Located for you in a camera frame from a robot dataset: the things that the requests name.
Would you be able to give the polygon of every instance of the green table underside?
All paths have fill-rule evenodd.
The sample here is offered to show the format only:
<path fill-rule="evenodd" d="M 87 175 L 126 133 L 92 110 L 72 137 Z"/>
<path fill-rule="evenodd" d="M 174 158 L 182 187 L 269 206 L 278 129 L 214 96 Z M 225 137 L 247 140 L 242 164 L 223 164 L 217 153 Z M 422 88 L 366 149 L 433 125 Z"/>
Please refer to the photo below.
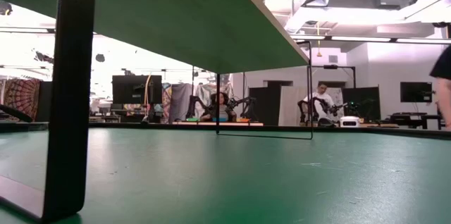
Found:
<path fill-rule="evenodd" d="M 46 144 L 0 134 L 0 175 L 42 189 Z M 58 223 L 451 223 L 450 153 L 360 133 L 91 129 L 85 207 Z M 4 208 L 0 220 L 26 223 Z"/>
<path fill-rule="evenodd" d="M 57 0 L 5 1 L 56 16 Z M 97 0 L 94 30 L 215 73 L 305 66 L 278 27 L 251 0 Z"/>

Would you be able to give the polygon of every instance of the ceiling light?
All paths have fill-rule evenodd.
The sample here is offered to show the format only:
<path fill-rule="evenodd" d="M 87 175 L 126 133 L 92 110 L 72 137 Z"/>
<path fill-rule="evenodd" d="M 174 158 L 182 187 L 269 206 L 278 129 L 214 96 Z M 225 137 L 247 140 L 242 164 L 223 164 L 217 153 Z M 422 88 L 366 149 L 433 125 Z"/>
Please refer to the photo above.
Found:
<path fill-rule="evenodd" d="M 21 27 L 0 27 L 0 32 L 19 32 L 19 33 L 48 33 L 47 29 L 39 28 L 21 28 Z"/>
<path fill-rule="evenodd" d="M 406 39 L 399 38 L 396 42 L 409 44 L 451 44 L 451 39 Z"/>
<path fill-rule="evenodd" d="M 326 37 L 315 36 L 315 35 L 291 35 L 293 38 L 299 37 L 303 40 L 323 40 Z"/>
<path fill-rule="evenodd" d="M 335 41 L 358 41 L 358 42 L 389 42 L 387 37 L 332 37 Z"/>

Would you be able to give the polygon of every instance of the computer monitor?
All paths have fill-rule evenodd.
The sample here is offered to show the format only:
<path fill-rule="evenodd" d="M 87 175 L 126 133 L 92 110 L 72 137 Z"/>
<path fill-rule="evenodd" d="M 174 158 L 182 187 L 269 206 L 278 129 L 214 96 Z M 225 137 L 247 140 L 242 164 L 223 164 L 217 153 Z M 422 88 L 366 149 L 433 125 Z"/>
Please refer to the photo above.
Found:
<path fill-rule="evenodd" d="M 114 75 L 113 104 L 143 104 L 144 89 L 148 75 Z M 150 77 L 147 90 L 151 104 L 163 103 L 161 75 Z"/>
<path fill-rule="evenodd" d="M 401 82 L 401 102 L 431 103 L 432 82 Z"/>

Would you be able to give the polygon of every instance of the black metal table leg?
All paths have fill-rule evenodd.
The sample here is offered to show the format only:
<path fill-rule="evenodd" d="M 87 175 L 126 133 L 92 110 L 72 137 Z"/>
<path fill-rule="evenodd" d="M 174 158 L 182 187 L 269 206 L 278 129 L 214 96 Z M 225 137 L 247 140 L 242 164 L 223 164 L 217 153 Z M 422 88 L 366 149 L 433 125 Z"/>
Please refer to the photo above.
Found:
<path fill-rule="evenodd" d="M 422 116 L 421 117 L 421 126 L 423 128 L 423 130 L 427 130 L 428 129 L 428 118 Z"/>
<path fill-rule="evenodd" d="M 216 74 L 216 134 L 219 134 L 219 94 L 221 94 L 221 75 Z"/>
<path fill-rule="evenodd" d="M 58 0 L 45 191 L 0 176 L 0 202 L 38 222 L 71 216 L 85 201 L 94 7 Z"/>

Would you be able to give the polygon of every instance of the green table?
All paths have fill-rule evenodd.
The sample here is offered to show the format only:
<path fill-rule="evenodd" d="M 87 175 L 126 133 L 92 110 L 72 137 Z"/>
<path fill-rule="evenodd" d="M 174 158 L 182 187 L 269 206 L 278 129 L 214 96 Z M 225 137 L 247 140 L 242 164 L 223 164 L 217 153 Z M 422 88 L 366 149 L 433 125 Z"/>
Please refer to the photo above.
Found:
<path fill-rule="evenodd" d="M 47 135 L 0 134 L 0 175 L 44 189 Z M 85 207 L 58 223 L 451 223 L 450 163 L 438 139 L 92 128 Z"/>

